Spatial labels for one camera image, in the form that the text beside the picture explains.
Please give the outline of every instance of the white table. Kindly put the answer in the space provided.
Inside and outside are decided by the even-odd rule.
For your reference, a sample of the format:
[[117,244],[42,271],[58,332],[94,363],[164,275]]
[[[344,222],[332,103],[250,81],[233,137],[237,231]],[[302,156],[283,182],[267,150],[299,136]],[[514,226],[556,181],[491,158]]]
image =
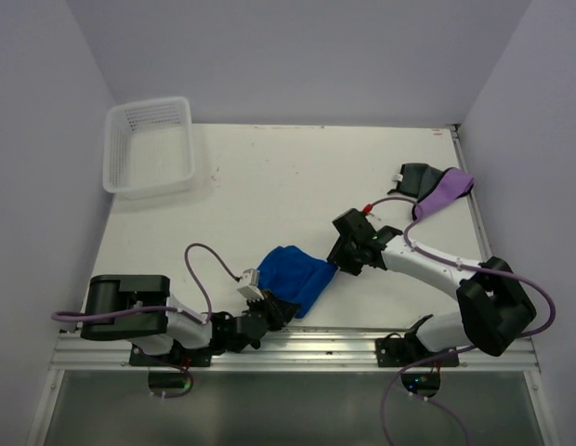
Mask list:
[[[187,244],[210,244],[235,273],[255,268],[278,245],[294,244],[325,258],[337,238],[332,220],[393,188],[404,163],[458,166],[443,129],[195,125],[198,176],[193,190],[138,201],[115,200],[93,275],[163,274],[175,296],[205,310],[183,262]],[[410,206],[385,203],[373,211],[404,228]],[[445,252],[480,258],[466,199],[429,218],[413,237]],[[190,252],[214,311],[246,308],[233,282],[205,251]],[[402,274],[366,268],[337,273],[317,304],[291,325],[405,328],[456,304]]]

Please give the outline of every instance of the white plastic basket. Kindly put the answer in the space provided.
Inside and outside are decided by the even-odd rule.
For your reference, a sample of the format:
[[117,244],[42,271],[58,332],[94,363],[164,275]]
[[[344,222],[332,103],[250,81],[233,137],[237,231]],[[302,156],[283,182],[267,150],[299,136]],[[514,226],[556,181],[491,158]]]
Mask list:
[[195,174],[189,102],[161,98],[118,105],[106,118],[102,185],[135,199],[188,189]]

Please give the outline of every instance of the gray wall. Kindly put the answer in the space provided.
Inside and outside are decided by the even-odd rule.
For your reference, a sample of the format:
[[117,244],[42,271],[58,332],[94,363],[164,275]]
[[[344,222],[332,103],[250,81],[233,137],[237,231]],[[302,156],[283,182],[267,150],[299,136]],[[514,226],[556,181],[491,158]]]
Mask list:
[[79,308],[110,206],[112,97],[63,0],[0,1],[0,445],[28,434],[59,326]]
[[117,102],[195,122],[460,123],[530,0],[69,0]]
[[576,445],[576,0],[532,2],[462,130],[493,251],[557,302],[535,342]]

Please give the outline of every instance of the gray floor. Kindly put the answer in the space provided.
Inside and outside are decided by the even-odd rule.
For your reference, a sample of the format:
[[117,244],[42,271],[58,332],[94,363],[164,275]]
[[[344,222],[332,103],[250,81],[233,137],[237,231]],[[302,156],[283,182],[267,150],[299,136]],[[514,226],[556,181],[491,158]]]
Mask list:
[[[386,444],[379,400],[391,374],[196,374],[193,391],[151,398],[143,372],[70,372],[46,445]],[[523,374],[445,374],[440,401],[474,446],[543,445]],[[441,410],[394,391],[388,425],[398,446],[464,445]]]

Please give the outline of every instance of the folded blue cloth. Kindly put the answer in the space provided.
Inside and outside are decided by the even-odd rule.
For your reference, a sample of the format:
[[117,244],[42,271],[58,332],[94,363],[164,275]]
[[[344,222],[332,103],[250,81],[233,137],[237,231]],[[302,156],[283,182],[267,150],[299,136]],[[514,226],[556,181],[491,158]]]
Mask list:
[[304,318],[337,267],[313,258],[296,246],[278,246],[259,265],[259,289],[270,290],[286,302],[300,304],[297,318]]

